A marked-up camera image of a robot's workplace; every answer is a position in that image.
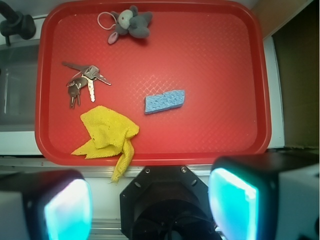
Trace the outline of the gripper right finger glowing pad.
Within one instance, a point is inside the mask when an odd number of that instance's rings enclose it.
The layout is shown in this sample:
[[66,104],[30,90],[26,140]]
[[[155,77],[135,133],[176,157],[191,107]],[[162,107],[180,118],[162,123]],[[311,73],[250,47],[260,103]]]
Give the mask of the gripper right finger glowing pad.
[[228,240],[317,240],[320,157],[305,151],[221,156],[211,167],[208,201]]

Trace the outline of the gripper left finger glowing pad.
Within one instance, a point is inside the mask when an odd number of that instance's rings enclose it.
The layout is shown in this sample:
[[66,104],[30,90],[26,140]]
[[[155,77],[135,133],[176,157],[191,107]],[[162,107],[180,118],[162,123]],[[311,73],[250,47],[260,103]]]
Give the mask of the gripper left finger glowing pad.
[[92,219],[91,187],[77,170],[0,175],[2,240],[86,240]]

